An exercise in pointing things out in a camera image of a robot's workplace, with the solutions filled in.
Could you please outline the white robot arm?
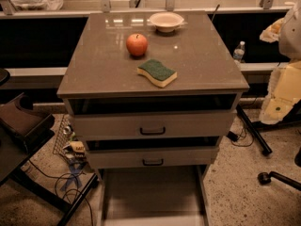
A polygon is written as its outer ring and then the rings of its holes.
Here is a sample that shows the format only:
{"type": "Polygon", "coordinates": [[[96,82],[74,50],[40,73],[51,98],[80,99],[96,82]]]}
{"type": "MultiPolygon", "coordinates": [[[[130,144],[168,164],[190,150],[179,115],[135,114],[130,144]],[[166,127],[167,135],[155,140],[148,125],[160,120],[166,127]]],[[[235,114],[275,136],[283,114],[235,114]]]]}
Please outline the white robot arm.
{"type": "Polygon", "coordinates": [[[276,41],[279,52],[289,59],[288,63],[277,66],[270,74],[259,116],[264,124],[282,121],[301,101],[301,4],[296,2],[291,6],[283,18],[260,34],[262,41],[276,41]]]}

